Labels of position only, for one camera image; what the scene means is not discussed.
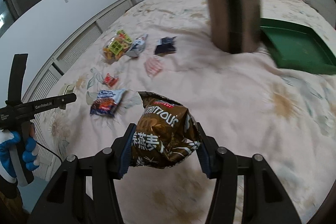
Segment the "dried fruit snack bag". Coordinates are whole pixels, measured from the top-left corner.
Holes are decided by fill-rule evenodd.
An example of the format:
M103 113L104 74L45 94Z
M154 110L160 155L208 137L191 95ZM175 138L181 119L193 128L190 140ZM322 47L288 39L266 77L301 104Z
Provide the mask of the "dried fruit snack bag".
M102 55L108 63L118 61L131 47L133 40L124 31L118 30L102 48Z

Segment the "blue white torn snack pack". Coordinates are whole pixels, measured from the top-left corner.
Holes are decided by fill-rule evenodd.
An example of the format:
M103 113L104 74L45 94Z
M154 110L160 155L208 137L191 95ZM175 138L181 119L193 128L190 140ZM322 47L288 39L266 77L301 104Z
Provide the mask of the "blue white torn snack pack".
M132 43L131 47L125 53L125 55L132 59L138 58L139 55L146 48L147 38L148 34L143 34L142 36L136 38L135 41Z

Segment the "dark navy snack packet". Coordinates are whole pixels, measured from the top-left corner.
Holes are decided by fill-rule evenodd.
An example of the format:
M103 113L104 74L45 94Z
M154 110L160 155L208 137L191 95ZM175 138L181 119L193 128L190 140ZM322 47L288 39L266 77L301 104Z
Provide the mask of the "dark navy snack packet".
M176 37L165 37L158 40L154 50L155 55L165 55L168 53L175 53L175 39Z

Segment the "brown oat snack bag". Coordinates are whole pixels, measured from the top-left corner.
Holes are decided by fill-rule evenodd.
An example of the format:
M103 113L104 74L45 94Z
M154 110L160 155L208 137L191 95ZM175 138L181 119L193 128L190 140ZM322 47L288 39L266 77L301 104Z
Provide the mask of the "brown oat snack bag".
M131 166L170 168L184 161L201 144L189 109L152 92L139 92L143 113L131 144Z

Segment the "pink striped snack packet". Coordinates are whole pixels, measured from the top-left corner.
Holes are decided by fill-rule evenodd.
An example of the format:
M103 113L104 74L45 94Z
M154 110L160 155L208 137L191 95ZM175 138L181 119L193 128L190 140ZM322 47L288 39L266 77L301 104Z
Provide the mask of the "pink striped snack packet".
M163 70L163 62L157 56L150 56L146 59L144 67L147 75L149 77L154 77Z

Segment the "white radiator cover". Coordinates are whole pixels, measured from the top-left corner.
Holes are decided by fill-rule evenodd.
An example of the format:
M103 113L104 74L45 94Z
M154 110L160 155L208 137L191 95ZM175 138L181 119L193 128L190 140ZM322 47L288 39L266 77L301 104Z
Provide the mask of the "white radiator cover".
M23 96L24 102L84 90L88 75L85 74L58 84L63 75L79 57L127 10L135 6L135 0L117 0L79 27L49 57L33 79ZM41 166L33 171L35 177L48 181L60 165L57 157L64 159L69 144L70 130L65 121L65 111L56 109L35 116L36 135L40 147Z

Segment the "green tray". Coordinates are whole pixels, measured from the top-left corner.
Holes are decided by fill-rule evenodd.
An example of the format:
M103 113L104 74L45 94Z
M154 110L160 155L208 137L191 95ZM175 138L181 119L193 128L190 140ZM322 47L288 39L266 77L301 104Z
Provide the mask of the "green tray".
M261 19L261 41L278 68L315 75L335 74L335 55L310 27L277 19Z

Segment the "blue white chocolate snack pack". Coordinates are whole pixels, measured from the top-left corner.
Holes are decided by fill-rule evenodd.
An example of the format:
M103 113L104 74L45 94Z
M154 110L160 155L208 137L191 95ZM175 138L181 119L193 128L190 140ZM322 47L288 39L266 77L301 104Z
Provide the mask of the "blue white chocolate snack pack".
M90 115L114 117L126 89L101 90L93 102Z

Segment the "small red snack packet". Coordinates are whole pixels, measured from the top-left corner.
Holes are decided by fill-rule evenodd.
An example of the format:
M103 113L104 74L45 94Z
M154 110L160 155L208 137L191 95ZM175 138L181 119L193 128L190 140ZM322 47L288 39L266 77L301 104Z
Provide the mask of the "small red snack packet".
M119 80L119 78L117 76L112 76L109 73L107 73L104 80L103 80L103 84L112 88L113 86L116 85L118 80Z

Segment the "floral pink bed quilt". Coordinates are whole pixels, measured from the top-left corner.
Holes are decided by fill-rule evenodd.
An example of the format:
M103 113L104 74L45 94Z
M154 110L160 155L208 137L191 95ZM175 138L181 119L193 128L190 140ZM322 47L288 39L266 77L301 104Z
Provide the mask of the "floral pink bed quilt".
M118 30L133 40L148 34L138 58L113 63L103 46ZM155 55L161 38L176 37L175 53ZM154 77L144 63L163 62ZM106 74L119 78L112 88ZM278 69L264 47L230 55L211 42L206 0L144 0L114 22L58 84L87 74L84 90L64 110L70 130L66 156L92 156L123 135L142 112L140 91L186 106L207 135L233 153L262 154L306 223L335 181L335 77ZM126 89L114 117L90 115L101 90Z

